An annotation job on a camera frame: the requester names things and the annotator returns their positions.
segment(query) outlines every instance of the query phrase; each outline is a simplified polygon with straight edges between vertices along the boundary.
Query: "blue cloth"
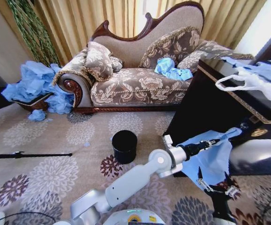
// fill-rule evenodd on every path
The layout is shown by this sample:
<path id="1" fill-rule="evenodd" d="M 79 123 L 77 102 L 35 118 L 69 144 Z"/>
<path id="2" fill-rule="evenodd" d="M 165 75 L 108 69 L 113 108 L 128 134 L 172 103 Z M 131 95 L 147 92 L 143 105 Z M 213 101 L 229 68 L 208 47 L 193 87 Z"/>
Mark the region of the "blue cloth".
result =
<path id="1" fill-rule="evenodd" d="M 32 113 L 28 116 L 28 119 L 29 120 L 32 120 L 32 121 L 42 121 L 46 118 L 46 114 L 45 112 L 40 109 L 35 109 L 34 111 L 32 111 Z"/>
<path id="2" fill-rule="evenodd" d="M 52 63 L 51 68 L 43 63 L 27 61 L 21 65 L 22 79 L 18 83 L 8 84 L 2 91 L 2 95 L 8 100 L 19 100 L 30 102 L 40 95 L 53 93 L 54 95 L 46 99 L 48 111 L 51 113 L 70 113 L 74 96 L 64 92 L 58 86 L 52 86 L 54 75 L 61 69 L 57 64 Z"/>
<path id="3" fill-rule="evenodd" d="M 171 58 L 163 58 L 157 61 L 154 71 L 173 80 L 186 81 L 192 78 L 192 73 L 189 69 L 176 69 L 174 66 L 175 62 Z"/>
<path id="4" fill-rule="evenodd" d="M 203 180 L 205 180 L 207 184 L 216 185 L 222 182 L 225 179 L 225 172 L 229 174 L 229 156 L 232 144 L 228 139 L 238 136 L 241 132 L 242 131 L 236 127 L 229 129 L 225 133 L 209 130 L 183 142 L 181 145 L 220 139 L 218 143 L 208 150 L 204 150 L 197 155 L 192 156 L 189 161 L 183 162 L 182 172 L 185 173 L 199 188 L 201 188 L 197 182 L 199 166 L 202 171 Z"/>
<path id="5" fill-rule="evenodd" d="M 271 82 L 271 64 L 265 62 L 257 62 L 256 66 L 247 65 L 230 57 L 221 57 L 222 60 L 232 64 L 235 67 L 243 67 L 245 70 L 258 74 L 263 80 Z"/>

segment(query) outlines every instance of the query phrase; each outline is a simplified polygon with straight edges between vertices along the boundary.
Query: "green leafy plant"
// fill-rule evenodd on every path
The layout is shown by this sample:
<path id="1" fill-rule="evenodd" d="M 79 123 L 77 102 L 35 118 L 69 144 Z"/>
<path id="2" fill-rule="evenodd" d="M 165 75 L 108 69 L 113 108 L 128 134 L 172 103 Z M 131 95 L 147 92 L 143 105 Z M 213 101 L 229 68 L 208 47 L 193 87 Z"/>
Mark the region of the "green leafy plant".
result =
<path id="1" fill-rule="evenodd" d="M 27 47 L 36 61 L 46 66 L 58 63 L 55 49 L 43 23 L 40 21 L 28 0 L 7 0 Z"/>

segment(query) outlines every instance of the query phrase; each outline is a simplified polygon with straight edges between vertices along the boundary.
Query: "patterned carpet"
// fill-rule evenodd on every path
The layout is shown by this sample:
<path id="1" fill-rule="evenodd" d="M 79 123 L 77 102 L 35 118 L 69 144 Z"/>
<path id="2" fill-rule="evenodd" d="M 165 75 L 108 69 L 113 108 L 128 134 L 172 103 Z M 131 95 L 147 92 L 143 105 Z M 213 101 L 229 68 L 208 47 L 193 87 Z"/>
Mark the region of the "patterned carpet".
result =
<path id="1" fill-rule="evenodd" d="M 0 211 L 43 212 L 56 220 L 69 218 L 70 204 L 92 188 L 105 188 L 136 164 L 147 162 L 149 153 L 163 148 L 161 134 L 173 112 L 114 112 L 85 116 L 48 114 L 31 122 L 29 113 L 13 104 L 0 109 L 0 153 L 69 153 L 72 157 L 0 159 Z M 121 129 L 138 136 L 136 159 L 120 165 L 113 157 L 111 137 Z M 271 199 L 271 176 L 233 177 L 242 192 L 229 207 L 238 224 L 259 225 L 261 211 Z M 117 206 L 143 208 L 157 213 L 168 225 L 213 224 L 212 201 L 188 178 L 157 175 L 141 191 Z M 102 215 L 101 223 L 108 214 Z M 34 214 L 7 219 L 9 225 L 52 224 Z M 271 224 L 271 210 L 264 224 Z"/>

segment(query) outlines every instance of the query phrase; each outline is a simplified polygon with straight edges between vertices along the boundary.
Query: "yellow label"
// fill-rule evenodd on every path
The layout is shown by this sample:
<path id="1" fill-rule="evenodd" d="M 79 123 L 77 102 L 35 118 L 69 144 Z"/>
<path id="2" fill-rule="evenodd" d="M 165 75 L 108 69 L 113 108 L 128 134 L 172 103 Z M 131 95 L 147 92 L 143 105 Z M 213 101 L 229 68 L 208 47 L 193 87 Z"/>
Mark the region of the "yellow label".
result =
<path id="1" fill-rule="evenodd" d="M 155 217 L 149 216 L 149 218 L 150 218 L 150 221 L 156 222 L 156 218 Z"/>

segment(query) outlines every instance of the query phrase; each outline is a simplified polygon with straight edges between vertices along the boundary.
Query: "black stick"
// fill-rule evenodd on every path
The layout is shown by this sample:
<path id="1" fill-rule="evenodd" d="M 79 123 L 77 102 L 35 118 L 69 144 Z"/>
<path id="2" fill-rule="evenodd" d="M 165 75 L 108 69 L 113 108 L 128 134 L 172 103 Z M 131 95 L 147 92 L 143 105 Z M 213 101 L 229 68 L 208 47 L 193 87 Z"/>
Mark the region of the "black stick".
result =
<path id="1" fill-rule="evenodd" d="M 0 154 L 0 158 L 28 158 L 28 157 L 55 157 L 55 156 L 72 156 L 69 154 L 22 154 L 23 151 L 16 151 L 12 154 Z"/>

